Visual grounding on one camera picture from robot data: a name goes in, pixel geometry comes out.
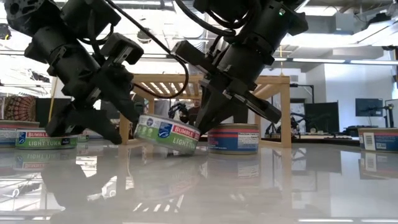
wall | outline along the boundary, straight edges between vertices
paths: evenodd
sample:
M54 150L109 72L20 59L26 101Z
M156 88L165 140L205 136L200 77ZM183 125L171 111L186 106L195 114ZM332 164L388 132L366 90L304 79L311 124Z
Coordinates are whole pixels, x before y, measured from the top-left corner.
M315 102L326 102L325 65L311 69L305 74L305 78L308 85L314 85Z
M389 60L386 54L378 60ZM356 117L356 98L392 98L391 66L333 65L325 66L326 102L339 103L340 131L351 125L384 127L382 117Z

can lid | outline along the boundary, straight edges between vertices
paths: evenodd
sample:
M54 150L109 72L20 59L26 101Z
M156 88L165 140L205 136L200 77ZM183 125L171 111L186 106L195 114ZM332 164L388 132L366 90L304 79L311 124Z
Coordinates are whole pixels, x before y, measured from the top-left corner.
M45 131L44 128L17 128L18 131L20 130L36 130L36 131Z
M36 121L12 121L12 120L0 120L0 124L2 123L22 123L22 124L39 124Z
M219 124L214 127L214 129L234 129L234 128L249 128L249 129L257 129L258 125L256 124Z

ceiling light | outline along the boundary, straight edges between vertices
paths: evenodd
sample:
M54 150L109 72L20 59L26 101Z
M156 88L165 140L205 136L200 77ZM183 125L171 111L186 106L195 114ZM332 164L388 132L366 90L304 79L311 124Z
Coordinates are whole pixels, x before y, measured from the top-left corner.
M361 220L361 222L381 222L381 223L398 223L398 220L393 220L393 219L365 219L365 220Z
M35 85L35 84L3 84L2 87L31 87L31 88L51 88L51 85Z
M306 218L299 219L299 222L354 222L350 219L332 219L332 218Z
M0 55L23 55L23 50L0 50Z
M287 58L275 58L276 62L285 62Z
M346 60L338 59L319 59L319 58L293 58L294 62L313 62L313 63L344 63Z
M144 54L142 58L167 58L165 54Z
M380 61L380 60L352 60L353 64L363 65L398 65L398 61Z

computer monitor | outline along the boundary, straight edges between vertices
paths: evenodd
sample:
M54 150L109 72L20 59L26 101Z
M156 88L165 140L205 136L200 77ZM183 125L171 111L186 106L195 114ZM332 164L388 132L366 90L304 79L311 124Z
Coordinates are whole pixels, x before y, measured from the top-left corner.
M306 132L315 128L324 133L340 131L338 103L306 103L304 104Z
M355 116L383 116L383 99L357 98L355 99Z

equipment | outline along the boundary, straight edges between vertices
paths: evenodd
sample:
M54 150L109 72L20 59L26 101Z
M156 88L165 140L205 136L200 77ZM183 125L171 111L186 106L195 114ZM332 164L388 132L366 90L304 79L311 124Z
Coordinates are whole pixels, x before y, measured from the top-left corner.
M178 93L161 97L143 90L158 98L173 98L183 93L188 85L185 61L206 73L200 82L202 105L195 123L202 134L229 118L239 105L248 106L273 123L278 122L280 111L249 91L256 88L254 82L264 66L274 62L272 54L285 35L300 34L308 29L305 14L294 11L303 0L194 0L196 9L207 12L228 30L207 24L189 11L181 0L175 1L188 17L219 36L206 55L186 40L174 47L172 57L183 66L187 76ZM138 120L139 113L129 98L133 75L121 63L135 64L144 51L134 41L113 33L113 27L121 18L111 7L168 54L171 53L148 28L140 25L112 0L69 0L62 9L51 0L6 0L8 24L32 37L25 57L48 63L48 73L59 77L65 84L63 94L74 97L47 125L45 130L49 136L80 134L90 128L105 139L120 144L121 137L106 113L93 108L98 99L112 102L128 120ZM104 39L96 40L109 24L110 33ZM234 30L239 28L242 28L241 32L235 35ZM222 37L229 46L216 50ZM90 55L78 40L92 45L95 53Z
M177 103L176 105L173 105L169 109L169 118L174 119L175 112L179 111L180 112L180 121L183 122L184 124L189 122L189 113L187 110L187 106L185 103Z
M315 132L324 133L340 132L340 120L338 112L338 102L334 103L306 103L304 104L306 132L310 133L315 128Z
M207 12L223 27L242 27L238 35L233 30L219 30L207 24L190 12L181 0L175 2L189 18L219 35L207 54L187 40L177 43L173 49L175 55L205 73L200 82L202 103L195 126L205 133L229 118L239 105L246 105L263 118L277 123L280 111L249 91L256 88L254 82L265 65L274 62L272 54L285 35L300 34L308 29L305 14L294 11L299 1L194 0L194 8ZM229 46L218 50L216 44L221 37Z
M383 116L383 99L355 99L355 116Z

